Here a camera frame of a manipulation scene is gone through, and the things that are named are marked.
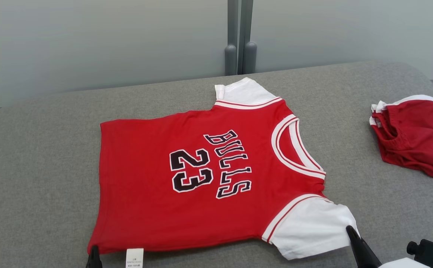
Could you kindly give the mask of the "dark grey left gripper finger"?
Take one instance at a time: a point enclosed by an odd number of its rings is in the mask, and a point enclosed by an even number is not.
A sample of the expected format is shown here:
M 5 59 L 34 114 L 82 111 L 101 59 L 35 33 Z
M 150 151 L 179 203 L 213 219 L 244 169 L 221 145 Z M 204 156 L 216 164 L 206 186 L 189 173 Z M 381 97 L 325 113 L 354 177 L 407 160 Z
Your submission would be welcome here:
M 91 247 L 90 254 L 87 258 L 86 268 L 103 268 L 99 256 L 99 247 L 97 245 Z

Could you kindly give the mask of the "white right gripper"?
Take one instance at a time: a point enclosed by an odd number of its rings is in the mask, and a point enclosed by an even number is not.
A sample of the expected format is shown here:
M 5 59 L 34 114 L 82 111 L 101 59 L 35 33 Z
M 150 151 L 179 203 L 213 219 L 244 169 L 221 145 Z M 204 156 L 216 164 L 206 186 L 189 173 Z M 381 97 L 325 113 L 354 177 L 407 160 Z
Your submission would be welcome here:
M 401 258 L 382 265 L 376 254 L 368 246 L 368 243 L 359 236 L 351 225 L 346 226 L 346 232 L 358 268 L 429 268 L 429 266 L 411 258 Z

